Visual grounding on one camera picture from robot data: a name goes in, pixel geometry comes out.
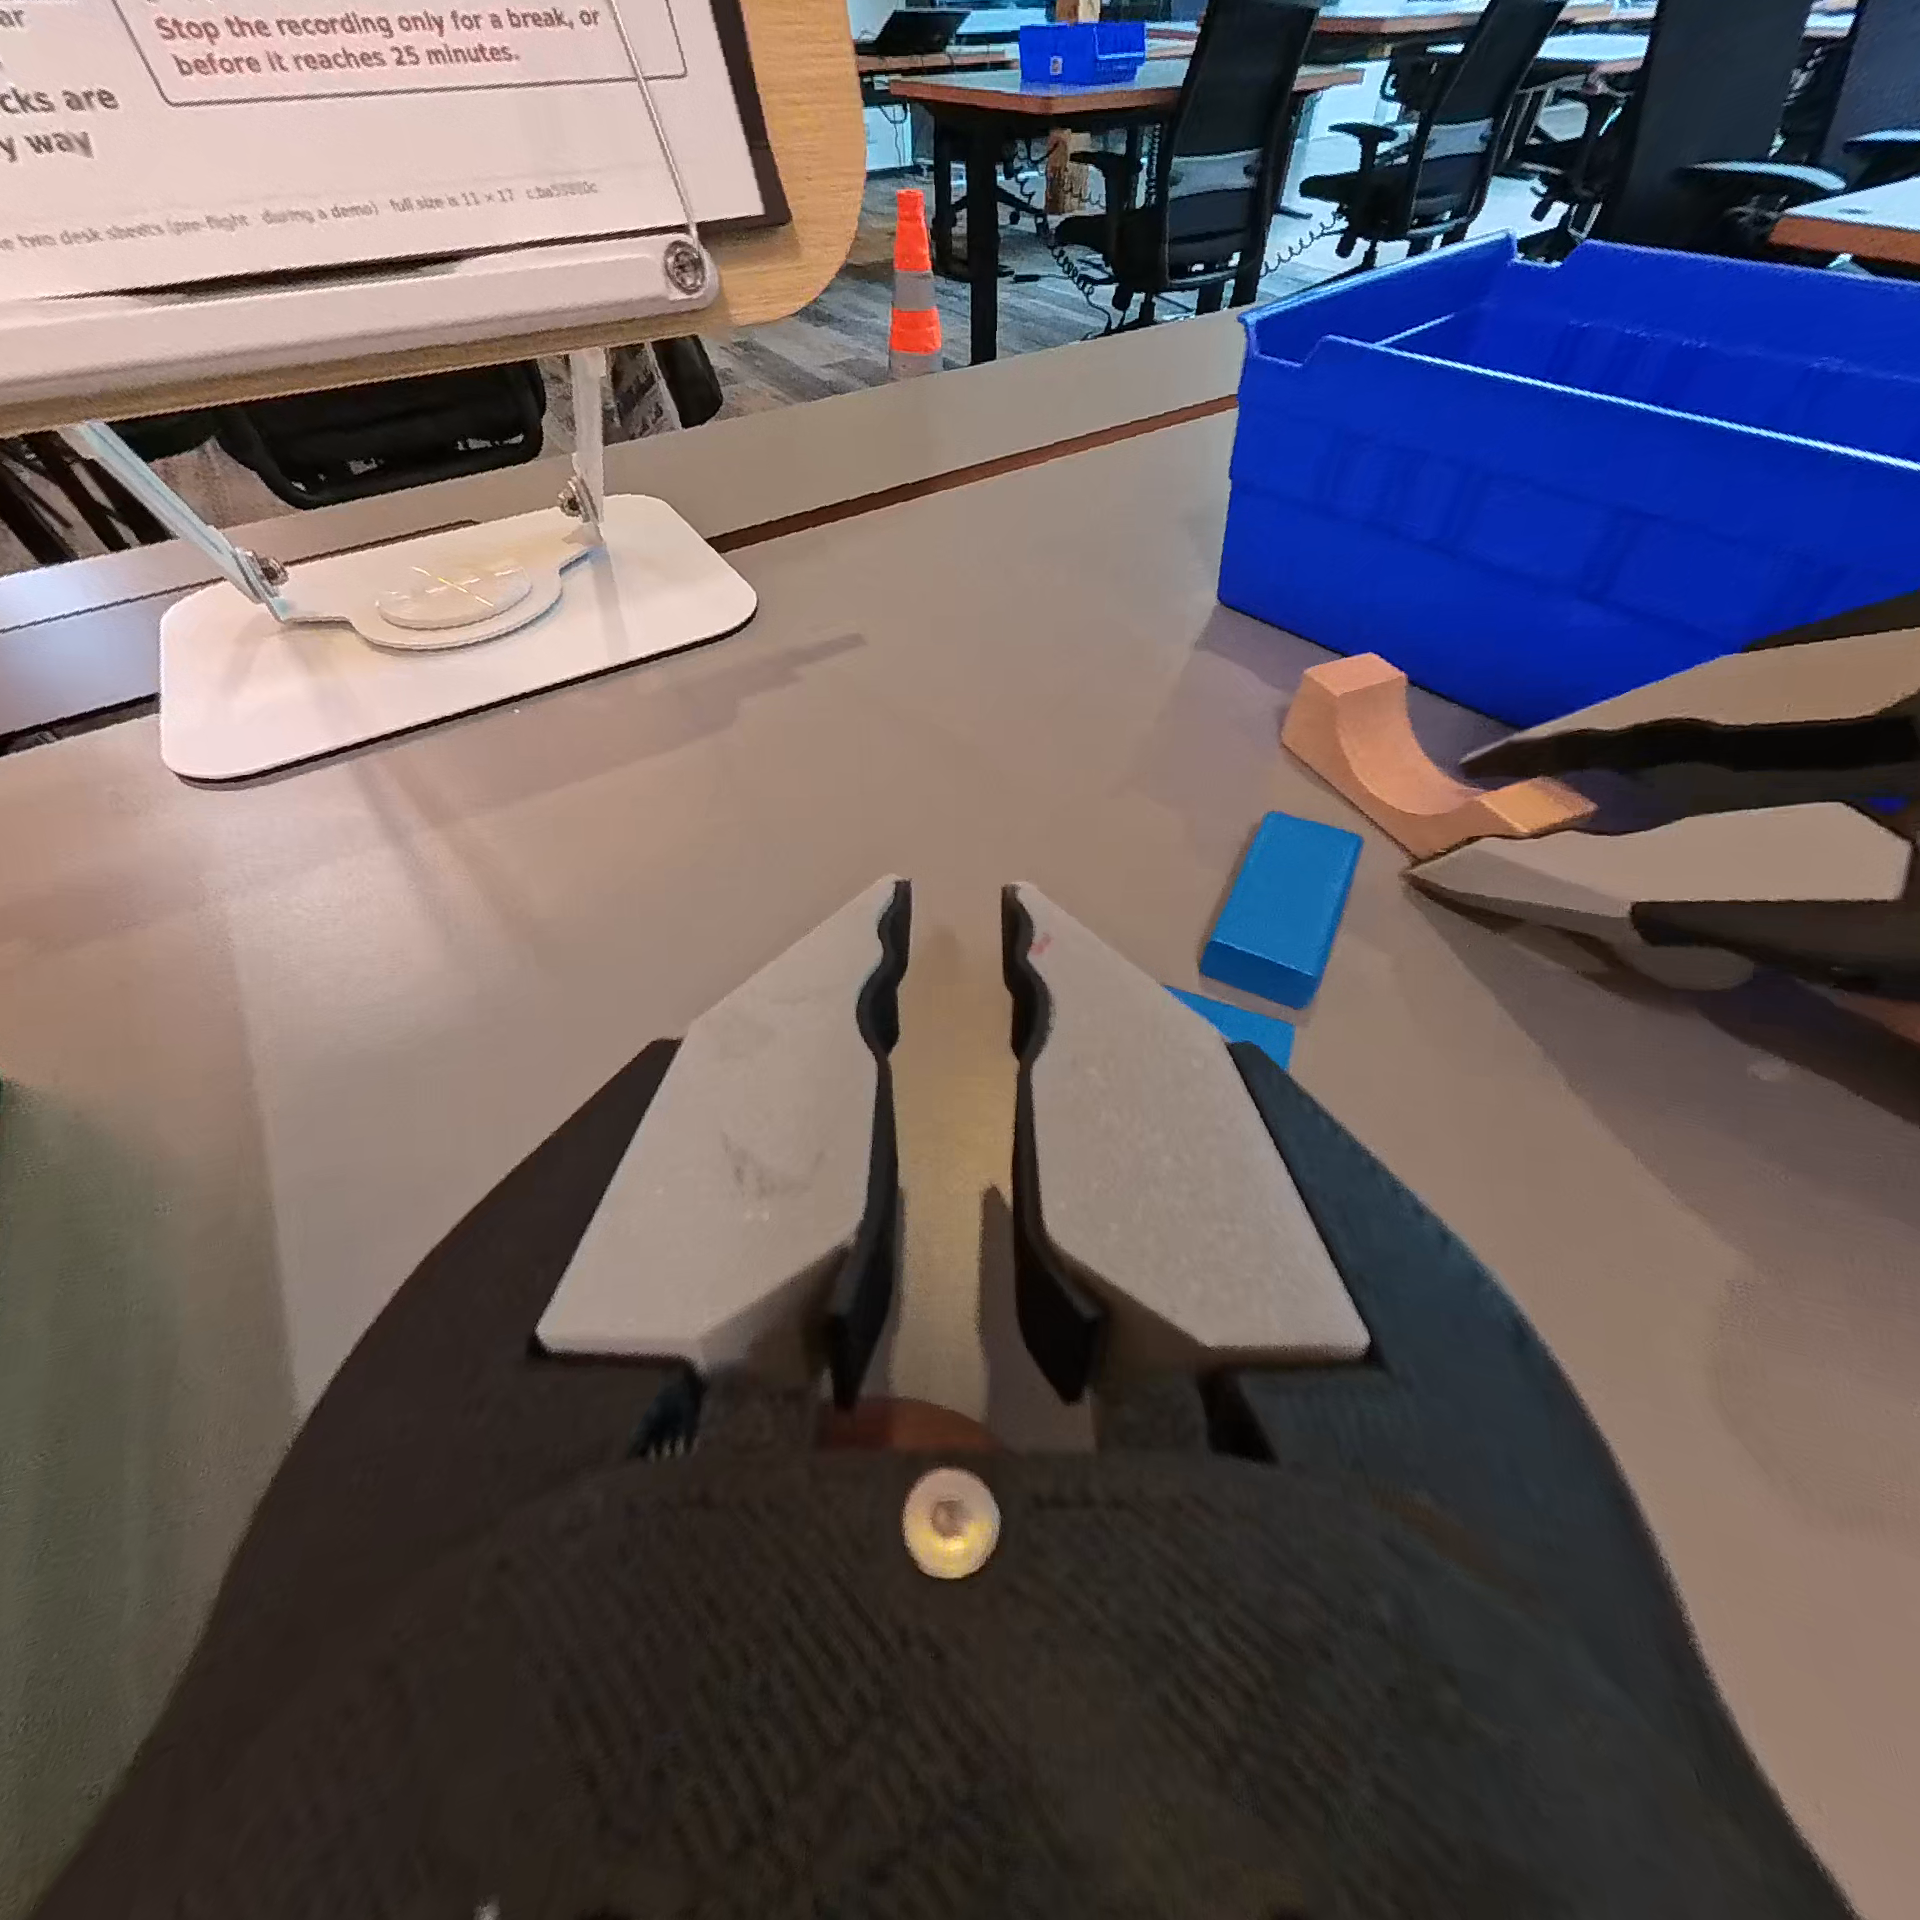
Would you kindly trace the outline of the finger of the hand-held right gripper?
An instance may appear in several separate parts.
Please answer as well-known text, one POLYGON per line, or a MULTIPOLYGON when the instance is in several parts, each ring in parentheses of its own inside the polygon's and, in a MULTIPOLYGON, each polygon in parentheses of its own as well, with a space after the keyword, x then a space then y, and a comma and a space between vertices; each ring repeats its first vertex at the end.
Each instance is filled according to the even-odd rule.
POLYGON ((1421 893, 1606 947, 1669 987, 1771 969, 1917 993, 1917 841, 1843 801, 1696 814, 1640 830, 1478 838, 1414 862, 1421 893))
POLYGON ((1572 785, 1603 825, 1784 803, 1900 823, 1919 800, 1919 631, 1724 653, 1494 739, 1461 773, 1572 785))

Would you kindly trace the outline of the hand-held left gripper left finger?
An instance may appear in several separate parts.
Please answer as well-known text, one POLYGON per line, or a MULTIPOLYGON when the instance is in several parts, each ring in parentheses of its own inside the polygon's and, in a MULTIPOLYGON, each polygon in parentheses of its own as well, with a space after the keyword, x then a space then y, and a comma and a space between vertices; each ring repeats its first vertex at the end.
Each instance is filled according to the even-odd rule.
POLYGON ((850 1408, 900 1277, 913 885, 882 876, 701 1014, 539 1323, 565 1360, 829 1379, 850 1408))

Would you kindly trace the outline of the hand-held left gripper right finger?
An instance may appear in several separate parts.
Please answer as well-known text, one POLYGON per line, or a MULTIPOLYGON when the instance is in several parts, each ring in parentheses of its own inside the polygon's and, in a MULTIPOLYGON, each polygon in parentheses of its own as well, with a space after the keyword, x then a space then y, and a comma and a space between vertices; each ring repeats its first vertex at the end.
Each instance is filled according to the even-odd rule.
POLYGON ((1000 892, 1000 947, 1016 1317, 1053 1392, 1369 1355, 1219 1028, 1031 882, 1000 892))

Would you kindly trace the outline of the blue rectangular block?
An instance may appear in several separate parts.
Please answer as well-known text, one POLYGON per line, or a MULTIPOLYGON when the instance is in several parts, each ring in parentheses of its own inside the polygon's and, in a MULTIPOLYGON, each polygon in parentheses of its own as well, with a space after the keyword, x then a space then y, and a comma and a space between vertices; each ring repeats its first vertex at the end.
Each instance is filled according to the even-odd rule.
POLYGON ((1307 1009, 1346 914, 1364 840, 1288 812, 1267 812, 1202 945, 1202 979, 1307 1009))
POLYGON ((1276 1068, 1291 1071, 1298 1037, 1294 1021, 1186 987, 1168 985, 1167 991, 1209 1021, 1229 1043, 1254 1046, 1276 1068))

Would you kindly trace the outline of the blue plastic bin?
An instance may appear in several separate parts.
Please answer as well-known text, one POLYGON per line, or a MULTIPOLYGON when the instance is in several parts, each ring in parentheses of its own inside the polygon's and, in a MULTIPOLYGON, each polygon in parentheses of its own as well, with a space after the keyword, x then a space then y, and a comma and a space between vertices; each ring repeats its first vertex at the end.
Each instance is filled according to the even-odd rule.
POLYGON ((1248 307, 1216 595, 1529 727, 1919 581, 1913 279, 1510 235, 1248 307))

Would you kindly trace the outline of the wooden arch block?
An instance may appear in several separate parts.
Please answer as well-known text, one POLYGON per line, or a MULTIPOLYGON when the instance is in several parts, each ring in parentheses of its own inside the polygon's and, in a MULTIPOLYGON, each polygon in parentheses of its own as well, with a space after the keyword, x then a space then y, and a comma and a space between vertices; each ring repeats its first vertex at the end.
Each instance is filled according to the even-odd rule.
POLYGON ((1587 825, 1597 801, 1557 780, 1472 785, 1423 748, 1404 671, 1376 653, 1308 667, 1280 742, 1410 858, 1478 840, 1534 840, 1587 825))

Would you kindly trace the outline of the black office chair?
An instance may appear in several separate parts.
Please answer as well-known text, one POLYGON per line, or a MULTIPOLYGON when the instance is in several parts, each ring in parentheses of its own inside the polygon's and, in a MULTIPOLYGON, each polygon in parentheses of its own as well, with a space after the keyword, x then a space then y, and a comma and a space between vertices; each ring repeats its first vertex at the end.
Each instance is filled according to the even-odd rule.
POLYGON ((1784 235, 1817 202, 1917 180, 1919 6, 1851 13, 1795 108, 1813 3, 1659 3, 1576 240, 1914 277, 1913 261, 1784 235))
MULTIPOLYGON (((606 441, 717 420, 724 389, 698 338, 613 348, 599 391, 606 441)), ((299 511, 539 462, 548 414, 574 440, 562 358, 278 396, 219 414, 214 441, 299 511)))
POLYGON ((1070 154, 1098 172, 1101 210, 1060 217, 1053 246, 1104 261, 1118 327, 1154 324, 1170 296, 1193 296, 1196 316, 1257 300, 1320 11, 1210 3, 1154 152, 1130 138, 1124 152, 1070 154))
POLYGON ((1336 211, 1340 261, 1363 247, 1348 275, 1372 269, 1387 246, 1402 243, 1412 259, 1469 238, 1524 81, 1564 9, 1564 1, 1494 1, 1443 60, 1416 119, 1332 125, 1357 142, 1357 163, 1311 175, 1301 192, 1336 211))

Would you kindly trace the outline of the white document stand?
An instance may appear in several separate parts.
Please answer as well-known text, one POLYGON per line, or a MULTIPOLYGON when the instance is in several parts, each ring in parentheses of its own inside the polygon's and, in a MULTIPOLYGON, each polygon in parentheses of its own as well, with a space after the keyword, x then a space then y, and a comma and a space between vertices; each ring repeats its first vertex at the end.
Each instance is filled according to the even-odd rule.
POLYGON ((4 401, 47 414, 213 564, 160 620, 159 750, 230 784, 342 755, 743 631, 757 588, 669 501, 610 492, 587 329, 687 320, 722 274, 701 230, 478 252, 252 290, 13 300, 4 401), (108 420, 136 389, 315 369, 559 324, 576 448, 553 507, 284 564, 216 529, 108 420))

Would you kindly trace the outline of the wooden background table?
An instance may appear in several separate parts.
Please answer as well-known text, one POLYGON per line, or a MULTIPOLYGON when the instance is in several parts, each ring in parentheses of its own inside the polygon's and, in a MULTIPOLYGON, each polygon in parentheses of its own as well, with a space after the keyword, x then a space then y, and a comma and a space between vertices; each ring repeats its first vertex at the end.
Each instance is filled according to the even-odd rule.
MULTIPOLYGON (((1181 98, 1188 60, 1146 60, 1133 84, 1086 91, 1027 87, 1008 70, 910 78, 891 85, 897 102, 927 108, 932 122, 932 259, 939 274, 969 279, 975 365, 991 364, 999 349, 1003 152, 1045 132, 1123 130, 1151 155, 1157 132, 1165 128, 1181 98)), ((1294 87, 1298 117, 1304 102, 1336 85, 1357 84, 1359 78, 1355 66, 1304 62, 1294 87)))

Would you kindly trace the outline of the orange traffic cone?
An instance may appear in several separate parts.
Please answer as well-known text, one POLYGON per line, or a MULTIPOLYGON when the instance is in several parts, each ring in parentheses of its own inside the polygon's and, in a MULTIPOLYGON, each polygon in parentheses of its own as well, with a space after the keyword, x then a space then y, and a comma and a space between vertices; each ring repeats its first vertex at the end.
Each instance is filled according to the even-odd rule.
POLYGON ((887 349, 893 382, 940 372, 947 364, 927 196, 921 188, 900 188, 894 196, 887 349))

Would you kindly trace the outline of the small blue storage bin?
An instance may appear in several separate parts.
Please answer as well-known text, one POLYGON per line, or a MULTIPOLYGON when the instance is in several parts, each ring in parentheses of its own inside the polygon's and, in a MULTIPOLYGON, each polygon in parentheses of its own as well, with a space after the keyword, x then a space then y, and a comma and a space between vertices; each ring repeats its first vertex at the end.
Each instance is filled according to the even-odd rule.
POLYGON ((1018 30, 1020 84, 1045 89, 1130 85, 1146 60, 1146 21, 1042 19, 1018 30))

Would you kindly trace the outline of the wooden backing board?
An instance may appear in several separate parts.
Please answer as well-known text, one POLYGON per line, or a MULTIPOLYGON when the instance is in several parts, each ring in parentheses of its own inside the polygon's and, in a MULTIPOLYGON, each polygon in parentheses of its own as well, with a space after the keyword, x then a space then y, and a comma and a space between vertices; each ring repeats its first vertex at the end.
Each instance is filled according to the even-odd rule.
MULTIPOLYGON (((722 275, 718 297, 689 317, 621 316, 592 324, 585 335, 587 348, 654 343, 661 338, 707 331, 729 333, 787 320, 823 292, 848 257, 867 168, 848 7, 819 1, 761 1, 738 3, 738 7, 789 217, 778 225, 697 227, 722 275)), ((181 296, 203 287, 238 292, 293 277, 443 267, 478 254, 483 252, 364 261, 102 296, 181 296)), ((395 378, 500 367, 567 352, 570 348, 565 343, 562 325, 548 322, 532 333, 498 343, 415 348, 361 359, 327 358, 317 367, 219 378, 206 396, 197 396, 183 382, 168 382, 136 389, 133 416, 108 418, 108 421, 357 388, 395 378)), ((4 310, 3 404, 6 434, 55 428, 47 412, 4 399, 4 310)))

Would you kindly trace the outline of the printed instruction sheet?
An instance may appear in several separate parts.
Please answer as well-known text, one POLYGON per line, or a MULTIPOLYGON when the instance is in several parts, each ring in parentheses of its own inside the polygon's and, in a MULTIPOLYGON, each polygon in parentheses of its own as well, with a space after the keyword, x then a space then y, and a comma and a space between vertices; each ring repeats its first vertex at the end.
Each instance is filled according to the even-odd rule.
POLYGON ((6 1, 4 300, 778 227, 740 3, 6 1))

